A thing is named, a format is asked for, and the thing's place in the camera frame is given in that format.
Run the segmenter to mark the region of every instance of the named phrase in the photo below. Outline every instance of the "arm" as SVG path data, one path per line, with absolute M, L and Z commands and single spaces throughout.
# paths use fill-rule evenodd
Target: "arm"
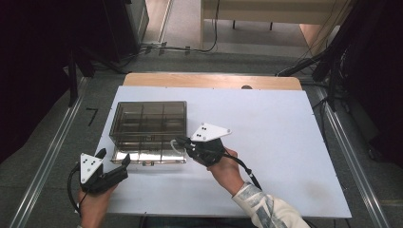
M 86 193 L 81 189 L 79 190 L 78 200 L 81 201 L 84 198 L 80 205 L 82 227 L 101 227 L 106 215 L 107 206 L 109 205 L 110 196 L 117 186 L 118 185 L 115 185 L 109 188 L 106 192 L 100 195 L 86 195 Z
M 227 149 L 237 157 L 237 152 Z M 207 168 L 217 182 L 232 196 L 233 201 L 258 227 L 309 227 L 291 205 L 281 199 L 264 194 L 255 185 L 244 182 L 238 164 L 228 158 Z

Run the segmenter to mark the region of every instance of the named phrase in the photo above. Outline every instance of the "black cable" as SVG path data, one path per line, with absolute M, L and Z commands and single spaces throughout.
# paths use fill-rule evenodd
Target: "black cable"
M 325 142 L 325 146 L 326 146 L 326 149 L 327 149 L 328 153 L 330 153 L 330 151 L 329 151 L 329 144 L 328 144 L 328 142 L 327 142 L 326 131 L 325 131 L 325 121 L 324 121 L 325 112 L 326 112 L 326 102 L 324 102 L 324 103 L 322 104 L 322 107 L 321 107 L 321 109 L 320 109 L 320 118 L 321 118 L 321 125 L 322 125 L 321 128 L 322 128 L 322 137 L 323 137 L 323 141 Z
M 334 2 L 333 5 L 332 5 L 331 14 L 330 14 L 329 17 L 326 19 L 325 23 L 323 24 L 323 27 L 320 28 L 319 32 L 317 33 L 317 38 L 319 37 L 319 34 L 322 32 L 322 30 L 323 30 L 323 28 L 325 27 L 326 23 L 328 23 L 329 19 L 332 17 L 332 14 L 333 14 L 333 11 L 334 11 L 334 8 L 335 8 L 335 3 L 336 3 L 336 0 L 335 0 L 335 2 Z M 338 17 L 341 15 L 341 12 L 343 12 L 343 10 L 344 10 L 344 8 L 345 8 L 346 6 L 347 6 L 347 2 L 344 3 L 344 5 L 343 5 L 343 7 L 341 8 L 340 12 L 338 13 L 338 15 L 337 15 L 335 21 L 332 23 L 332 27 L 335 25 L 335 23 L 337 22 Z M 307 51 L 305 51 L 305 53 L 303 53 L 298 59 L 296 59 L 296 60 L 294 61 L 294 63 L 296 63 L 296 64 L 293 64 L 292 66 L 289 66 L 289 67 L 287 67 L 287 68 L 281 70 L 280 72 L 278 72 L 278 73 L 276 74 L 276 76 L 278 76 L 282 71 L 284 71 L 284 70 L 286 70 L 286 69 L 293 68 L 293 67 L 297 66 L 302 60 L 305 59 L 305 56 L 309 53 L 309 51 L 311 51 L 312 48 L 316 47 L 322 40 L 324 40 L 324 39 L 326 38 L 326 36 L 322 37 L 320 40 L 317 40 L 317 38 L 316 38 L 315 41 L 312 43 L 313 45 L 312 45 L 311 47 L 309 47 L 309 49 L 308 49 Z
M 193 48 L 170 47 L 170 46 L 168 46 L 168 47 L 152 47 L 151 49 L 196 51 L 196 52 L 201 52 L 201 53 L 206 53 L 206 52 L 211 51 L 217 45 L 217 40 L 218 40 L 217 21 L 219 20 L 219 12 L 220 12 L 220 0 L 217 2 L 215 18 L 212 19 L 212 22 L 214 21 L 213 29 L 214 29 L 215 39 L 214 39 L 213 46 L 210 49 L 193 49 Z
M 71 180 L 72 180 L 72 177 L 79 170 L 80 170 L 80 164 L 77 163 L 76 166 L 71 170 L 70 174 L 68 175 L 67 193 L 68 193 L 68 198 L 70 199 L 70 202 L 73 205 L 74 209 L 81 216 L 80 208 L 77 206 L 77 204 L 76 204 L 76 202 L 74 200 L 74 197 L 72 196 L 72 193 L 71 193 Z
M 243 161 L 241 161 L 239 158 L 234 157 L 230 154 L 228 154 L 228 152 L 225 150 L 226 154 L 223 154 L 224 157 L 229 158 L 234 160 L 235 162 L 237 162 L 240 166 L 242 166 L 245 169 L 245 172 L 248 174 L 248 176 L 251 178 L 252 182 L 255 184 L 255 186 L 257 186 L 257 188 L 259 188 L 260 190 L 260 184 L 258 182 L 258 180 L 256 179 L 255 175 L 252 173 L 252 169 L 249 169 L 248 167 L 246 167 L 245 163 L 243 163 Z
M 344 219 L 345 221 L 346 221 L 346 223 L 347 223 L 347 226 L 349 227 L 349 228 L 352 228 L 352 226 L 350 225 L 350 221 L 346 218 L 346 219 Z
M 304 221 L 309 225 L 309 227 L 311 227 L 311 228 L 317 228 L 317 226 L 315 226 L 310 220 L 304 219 Z

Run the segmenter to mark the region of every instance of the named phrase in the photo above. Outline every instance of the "floor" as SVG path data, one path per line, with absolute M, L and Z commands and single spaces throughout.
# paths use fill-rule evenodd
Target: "floor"
M 152 6 L 153 0 L 147 0 Z M 199 48 L 198 21 L 194 16 L 198 11 L 197 0 L 154 0 L 161 3 L 159 7 L 149 7 L 150 25 L 158 18 L 144 38 L 144 43 L 159 44 L 167 42 L 173 47 Z M 213 44 L 214 33 L 211 22 L 204 22 L 205 48 Z M 300 58 L 310 57 L 309 49 L 304 43 L 302 34 L 297 25 L 273 25 L 273 31 L 268 30 L 267 23 L 237 22 L 236 29 L 232 30 L 232 22 L 218 22 L 218 47 L 215 54 L 205 55 L 192 53 L 185 55 L 182 52 L 166 52 L 160 55 L 158 51 L 141 55 L 129 63 L 125 69 L 137 72 L 145 71 L 175 71 L 175 72 L 225 72 L 225 73 L 254 73 L 256 75 L 274 75 L 276 72 L 296 64 Z M 298 74 L 307 92 L 312 105 L 321 99 L 321 87 L 313 86 L 310 79 L 311 68 L 305 68 Z M 79 219 L 73 213 L 67 200 L 66 179 L 71 165 L 82 152 L 91 153 L 99 141 L 105 124 L 105 119 L 116 92 L 121 85 L 124 75 L 111 71 L 98 71 L 91 80 L 83 79 L 80 83 L 82 101 L 76 109 L 67 109 L 68 93 L 50 110 L 45 119 L 38 125 L 26 145 L 0 164 L 0 227 L 8 227 L 15 219 L 18 207 L 24 198 L 31 197 L 33 204 L 28 206 L 26 227 L 74 227 Z M 381 208 L 390 227 L 403 226 L 403 171 L 391 162 L 377 162 L 368 156 L 368 147 L 357 130 L 355 121 L 349 115 L 342 102 L 337 102 L 336 115 L 340 119 L 344 131 L 350 139 L 354 154 L 360 162 L 366 180 L 371 186 L 378 205 Z M 89 124 L 93 111 L 99 112 L 92 124 Z M 322 118 L 318 109 L 315 109 L 318 125 Z M 74 112 L 72 120 L 64 119 L 67 112 Z M 309 218 L 317 227 L 380 227 L 373 221 L 374 215 L 369 212 L 371 201 L 366 201 L 360 183 L 354 175 L 355 171 L 347 162 L 343 152 L 344 145 L 340 143 L 329 110 L 326 111 L 324 130 L 329 143 L 329 152 L 334 163 L 335 171 L 340 180 L 346 200 L 349 203 L 353 218 L 323 219 Z M 65 123 L 64 138 L 53 142 L 54 137 L 60 134 L 59 126 Z M 57 151 L 51 156 L 49 151 Z M 35 174 L 47 164 L 49 170 L 42 175 L 37 185 Z M 36 187 L 38 195 L 27 195 L 29 187 Z M 117 222 L 122 227 L 137 227 L 139 217 L 129 215 L 108 215 L 105 227 L 116 227 Z M 13 223 L 13 227 L 22 227 Z

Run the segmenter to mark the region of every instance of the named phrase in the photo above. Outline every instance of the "cable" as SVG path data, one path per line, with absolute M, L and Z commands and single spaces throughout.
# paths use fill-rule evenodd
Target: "cable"
M 350 221 L 346 218 L 346 219 L 344 219 L 345 221 L 346 221 L 346 223 L 347 223 L 347 226 L 349 227 L 349 228 L 352 228 L 352 226 L 350 225 Z
M 151 48 L 151 49 L 194 51 L 194 52 L 200 52 L 200 53 L 210 52 L 214 47 L 217 46 L 217 40 L 218 40 L 217 21 L 219 20 L 219 12 L 220 12 L 220 0 L 218 0 L 218 2 L 217 2 L 215 18 L 212 19 L 212 24 L 214 22 L 213 30 L 214 30 L 214 34 L 215 34 L 215 39 L 214 39 L 213 46 L 210 49 L 193 49 L 193 48 L 170 47 L 170 46 L 168 46 L 168 47 L 150 47 L 150 46 L 146 46 L 146 47 Z
M 322 32 L 323 28 L 324 28 L 324 27 L 326 26 L 326 24 L 328 23 L 329 19 L 332 17 L 333 12 L 334 12 L 334 9 L 335 9 L 335 4 L 336 4 L 336 0 L 335 0 L 335 2 L 334 2 L 333 5 L 332 5 L 331 14 L 330 14 L 329 17 L 326 19 L 326 21 L 325 21 L 325 23 L 323 24 L 322 28 L 321 28 L 321 29 L 319 30 L 319 32 L 317 33 L 317 38 L 319 37 L 319 34 Z M 344 8 L 345 8 L 346 6 L 347 6 L 347 2 L 344 3 L 344 5 L 343 5 L 343 7 L 341 8 L 340 12 L 338 13 L 338 15 L 337 15 L 335 21 L 332 23 L 332 27 L 335 25 L 335 23 L 337 22 L 337 19 L 338 19 L 339 16 L 341 15 L 341 12 L 343 12 L 343 10 L 344 10 Z M 278 75 L 279 75 L 281 72 L 283 72 L 284 70 L 287 70 L 287 69 L 289 69 L 289 68 L 293 68 L 293 67 L 297 66 L 302 60 L 304 60 L 305 56 L 309 53 L 309 51 L 311 51 L 312 48 L 314 48 L 314 47 L 316 47 L 317 45 L 319 45 L 320 42 L 321 42 L 322 40 L 324 40 L 326 37 L 327 37 L 327 36 L 324 36 L 324 37 L 322 37 L 320 40 L 317 40 L 317 38 L 316 38 L 315 41 L 312 43 L 313 45 L 310 46 L 309 49 L 308 49 L 307 51 L 305 51 L 305 53 L 303 53 L 299 58 L 297 58 L 297 59 L 294 61 L 294 63 L 297 62 L 296 64 L 294 64 L 293 66 L 289 66 L 289 67 L 283 69 L 282 71 L 280 71 L 279 73 L 277 73 L 276 76 L 278 76 Z
M 310 220 L 304 219 L 304 221 L 309 225 L 309 227 L 311 227 L 311 228 L 317 228 L 317 226 L 315 226 Z
M 225 150 L 225 153 L 226 153 L 226 154 L 223 154 L 222 156 L 223 156 L 223 157 L 226 157 L 226 158 L 229 158 L 229 159 L 232 159 L 232 160 L 234 160 L 235 162 L 237 162 L 240 166 L 242 166 L 243 169 L 245 169 L 245 172 L 246 172 L 246 173 L 249 175 L 249 177 L 251 178 L 252 182 L 255 184 L 255 186 L 257 186 L 257 188 L 259 188 L 260 190 L 262 190 L 261 187 L 260 187 L 260 184 L 259 184 L 258 180 L 256 179 L 255 175 L 252 173 L 252 169 L 249 169 L 248 167 L 246 167 L 245 163 L 243 163 L 243 161 L 241 161 L 239 158 L 234 157 L 234 156 L 228 154 L 228 151 Z
M 74 197 L 72 196 L 72 193 L 71 193 L 71 180 L 72 180 L 72 177 L 79 170 L 80 170 L 80 164 L 77 163 L 76 166 L 71 170 L 70 174 L 68 175 L 67 193 L 68 193 L 68 198 L 70 199 L 70 202 L 73 205 L 74 209 L 81 216 L 80 208 L 77 206 L 77 204 L 76 204 L 76 202 L 74 200 Z

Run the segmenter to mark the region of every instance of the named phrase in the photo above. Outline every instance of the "hand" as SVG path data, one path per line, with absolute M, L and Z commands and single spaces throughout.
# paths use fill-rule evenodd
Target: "hand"
M 117 186 L 118 184 L 98 195 L 89 193 L 86 195 L 86 193 L 80 188 L 78 200 L 81 201 L 83 197 L 86 196 L 80 205 L 82 227 L 101 227 L 105 218 L 107 206 L 109 205 L 110 196 Z
M 238 157 L 234 150 L 225 148 L 229 155 Z M 235 196 L 243 186 L 243 179 L 240 177 L 240 169 L 236 161 L 222 157 L 220 162 L 207 167 L 216 181 L 225 188 L 232 196 Z

